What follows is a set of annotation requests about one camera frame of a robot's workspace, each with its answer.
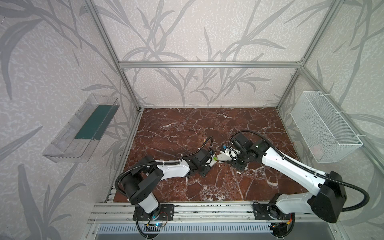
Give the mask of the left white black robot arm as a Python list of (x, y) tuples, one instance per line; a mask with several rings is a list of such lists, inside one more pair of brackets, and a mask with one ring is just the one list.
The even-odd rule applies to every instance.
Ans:
[(114, 186), (118, 193), (135, 206), (134, 220), (155, 221), (162, 214), (171, 219), (170, 210), (163, 207), (153, 194), (158, 184), (163, 180), (189, 178), (195, 174), (205, 177), (217, 160), (214, 151), (205, 149), (173, 161), (155, 160), (152, 156), (145, 156), (121, 173)]

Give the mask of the white remote control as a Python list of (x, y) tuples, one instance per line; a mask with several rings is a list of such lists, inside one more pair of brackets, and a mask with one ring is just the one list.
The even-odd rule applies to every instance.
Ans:
[(221, 163), (230, 163), (233, 159), (230, 156), (229, 152), (220, 152), (219, 155), (217, 155), (217, 161)]
[(216, 156), (212, 156), (211, 157), (211, 160), (210, 160), (210, 163), (208, 164), (209, 167), (212, 167), (216, 162), (217, 162), (217, 157)]

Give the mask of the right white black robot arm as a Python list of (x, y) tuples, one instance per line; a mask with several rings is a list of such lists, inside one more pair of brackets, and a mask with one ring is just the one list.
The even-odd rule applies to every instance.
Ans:
[(273, 168), (304, 187), (302, 194), (275, 194), (268, 203), (271, 218), (283, 214), (312, 214), (328, 223), (336, 223), (340, 213), (363, 208), (369, 203), (370, 195), (358, 186), (343, 181), (338, 173), (325, 173), (313, 169), (278, 150), (268, 139), (252, 132), (260, 139), (253, 143), (244, 136), (245, 131), (234, 133), (228, 144), (232, 148), (226, 155), (234, 163), (245, 166), (257, 162)]

